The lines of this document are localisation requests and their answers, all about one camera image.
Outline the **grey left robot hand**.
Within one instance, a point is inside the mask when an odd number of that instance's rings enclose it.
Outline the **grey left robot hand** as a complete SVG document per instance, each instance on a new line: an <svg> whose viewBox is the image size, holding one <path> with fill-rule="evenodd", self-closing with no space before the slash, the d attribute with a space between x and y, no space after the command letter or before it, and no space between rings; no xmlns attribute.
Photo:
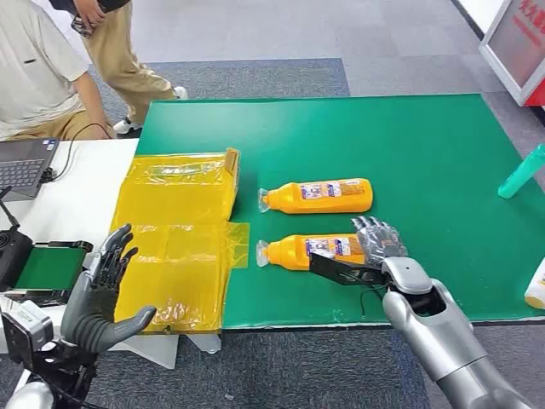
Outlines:
<svg viewBox="0 0 545 409"><path fill-rule="evenodd" d="M120 287L137 248L127 250L133 235L129 223L109 235L90 267L83 271L72 288L60 326L66 343L89 354L101 354L147 328L156 308L144 306L135 315L115 321Z"/></svg>

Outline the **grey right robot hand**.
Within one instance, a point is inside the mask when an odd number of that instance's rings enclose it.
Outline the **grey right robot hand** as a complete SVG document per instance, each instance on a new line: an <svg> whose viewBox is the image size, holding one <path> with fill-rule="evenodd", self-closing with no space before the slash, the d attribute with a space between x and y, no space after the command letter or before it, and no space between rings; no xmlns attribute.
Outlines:
<svg viewBox="0 0 545 409"><path fill-rule="evenodd" d="M366 264L380 266L388 257L408 256L408 250L399 232L388 223L375 216L357 216L351 222Z"/></svg>

